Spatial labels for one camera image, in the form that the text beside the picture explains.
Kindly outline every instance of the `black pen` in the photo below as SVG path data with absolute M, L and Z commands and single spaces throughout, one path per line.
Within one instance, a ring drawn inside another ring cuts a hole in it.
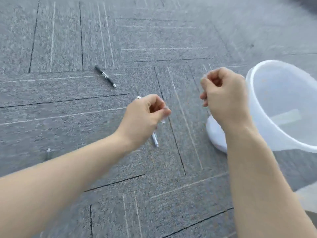
M 112 82 L 112 80 L 109 78 L 109 76 L 104 72 L 102 71 L 97 65 L 96 65 L 96 69 L 101 73 L 102 76 L 105 77 L 106 80 L 108 80 L 108 82 L 113 86 L 113 87 L 117 87 L 117 85 L 114 84 L 114 82 Z

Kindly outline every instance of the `hand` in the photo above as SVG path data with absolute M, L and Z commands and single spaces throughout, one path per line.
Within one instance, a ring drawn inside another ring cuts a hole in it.
M 131 145 L 131 151 L 144 144 L 157 124 L 171 114 L 156 94 L 136 99 L 128 105 L 116 133 Z
M 228 127 L 252 122 L 248 108 L 245 79 L 227 68 L 208 72 L 200 82 L 204 92 L 200 99 L 209 107 L 212 116 L 226 131 Z

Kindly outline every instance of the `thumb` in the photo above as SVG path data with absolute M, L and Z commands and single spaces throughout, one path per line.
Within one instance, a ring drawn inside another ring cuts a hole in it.
M 172 111 L 169 108 L 162 108 L 154 113 L 151 113 L 154 116 L 157 123 L 161 122 L 163 119 L 167 118 Z
M 208 78 L 202 78 L 200 80 L 200 85 L 207 92 L 207 89 L 216 88 L 217 86 L 210 81 Z

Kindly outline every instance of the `clear plastic item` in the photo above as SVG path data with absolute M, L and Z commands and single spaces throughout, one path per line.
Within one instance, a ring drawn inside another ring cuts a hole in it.
M 246 76 L 250 113 L 273 151 L 301 149 L 317 153 L 317 81 L 294 65 L 267 60 Z M 212 143 L 227 152 L 224 132 L 210 116 Z

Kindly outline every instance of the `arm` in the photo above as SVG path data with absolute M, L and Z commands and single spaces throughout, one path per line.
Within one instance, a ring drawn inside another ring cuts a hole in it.
M 272 151 L 252 123 L 244 78 L 221 68 L 209 72 L 201 84 L 203 106 L 210 108 L 226 135 L 238 236 L 317 237 Z
M 171 111 L 157 95 L 133 101 L 117 131 L 83 148 L 0 178 L 0 237 L 31 237 L 126 154 Z

